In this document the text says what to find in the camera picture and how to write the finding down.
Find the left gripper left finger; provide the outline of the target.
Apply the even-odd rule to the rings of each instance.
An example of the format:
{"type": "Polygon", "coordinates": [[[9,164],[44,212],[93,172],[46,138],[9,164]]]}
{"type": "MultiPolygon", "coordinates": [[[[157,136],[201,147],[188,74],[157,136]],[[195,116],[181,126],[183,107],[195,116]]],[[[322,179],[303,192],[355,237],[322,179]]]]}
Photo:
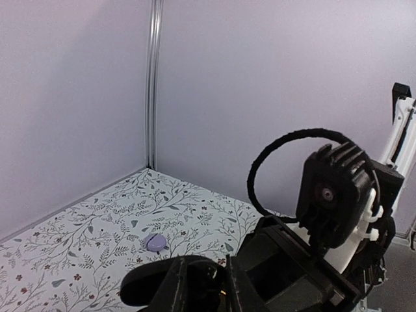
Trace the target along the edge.
{"type": "Polygon", "coordinates": [[[149,311],[188,311],[187,257],[175,257],[140,267],[139,305],[149,311]]]}

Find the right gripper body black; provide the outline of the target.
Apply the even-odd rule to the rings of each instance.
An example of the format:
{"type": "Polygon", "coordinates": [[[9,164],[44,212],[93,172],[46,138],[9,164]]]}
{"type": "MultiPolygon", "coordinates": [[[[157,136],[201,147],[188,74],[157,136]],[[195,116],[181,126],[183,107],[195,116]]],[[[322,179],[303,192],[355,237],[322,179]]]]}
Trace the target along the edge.
{"type": "Polygon", "coordinates": [[[353,311],[384,280],[383,258],[396,233],[394,204],[405,177],[370,159],[337,164],[338,271],[356,290],[338,311],[353,311]]]}

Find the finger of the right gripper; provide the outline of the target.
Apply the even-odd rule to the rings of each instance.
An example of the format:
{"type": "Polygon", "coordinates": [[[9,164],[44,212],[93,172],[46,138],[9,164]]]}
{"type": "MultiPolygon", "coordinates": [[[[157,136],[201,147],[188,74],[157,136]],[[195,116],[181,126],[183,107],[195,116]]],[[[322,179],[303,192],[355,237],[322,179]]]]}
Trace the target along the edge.
{"type": "Polygon", "coordinates": [[[276,216],[262,217],[239,248],[239,266],[268,311],[338,311],[356,290],[276,216]]]}

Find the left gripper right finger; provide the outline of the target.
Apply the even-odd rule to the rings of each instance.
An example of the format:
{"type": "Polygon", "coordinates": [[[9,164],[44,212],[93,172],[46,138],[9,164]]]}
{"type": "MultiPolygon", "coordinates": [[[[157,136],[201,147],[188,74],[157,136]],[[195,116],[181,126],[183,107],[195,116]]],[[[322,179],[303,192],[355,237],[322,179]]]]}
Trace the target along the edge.
{"type": "Polygon", "coordinates": [[[268,311],[236,257],[226,257],[226,311],[268,311]]]}

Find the black earbud charging case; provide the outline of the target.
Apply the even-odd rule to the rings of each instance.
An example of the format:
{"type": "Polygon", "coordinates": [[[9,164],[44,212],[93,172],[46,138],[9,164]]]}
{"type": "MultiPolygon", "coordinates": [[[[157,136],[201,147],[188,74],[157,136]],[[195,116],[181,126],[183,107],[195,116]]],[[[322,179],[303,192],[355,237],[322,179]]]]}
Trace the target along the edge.
{"type": "Polygon", "coordinates": [[[177,256],[127,273],[120,300],[142,311],[218,311],[225,278],[225,268],[207,257],[177,256]]]}

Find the purple earbud charging case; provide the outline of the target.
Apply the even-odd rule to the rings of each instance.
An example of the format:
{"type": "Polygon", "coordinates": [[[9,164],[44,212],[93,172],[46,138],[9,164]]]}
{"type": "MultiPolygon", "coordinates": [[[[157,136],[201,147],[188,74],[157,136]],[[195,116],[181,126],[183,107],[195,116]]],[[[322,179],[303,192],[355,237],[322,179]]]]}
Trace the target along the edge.
{"type": "Polygon", "coordinates": [[[144,239],[144,246],[149,252],[161,252],[167,249],[167,240],[160,233],[151,233],[144,239]]]}

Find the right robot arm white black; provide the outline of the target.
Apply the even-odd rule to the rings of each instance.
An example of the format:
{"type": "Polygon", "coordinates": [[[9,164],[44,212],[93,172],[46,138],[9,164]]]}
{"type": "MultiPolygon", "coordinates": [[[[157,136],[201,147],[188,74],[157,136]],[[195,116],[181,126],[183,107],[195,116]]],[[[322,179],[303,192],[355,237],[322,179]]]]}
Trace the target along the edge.
{"type": "Polygon", "coordinates": [[[392,100],[393,128],[377,161],[322,128],[283,135],[255,159],[247,191],[261,219],[227,262],[226,311],[367,310],[368,295],[385,281],[398,199],[415,165],[409,86],[396,83],[392,100]],[[256,173],[272,152],[303,138],[328,143],[304,163],[295,216],[276,216],[255,195],[256,173]]]}

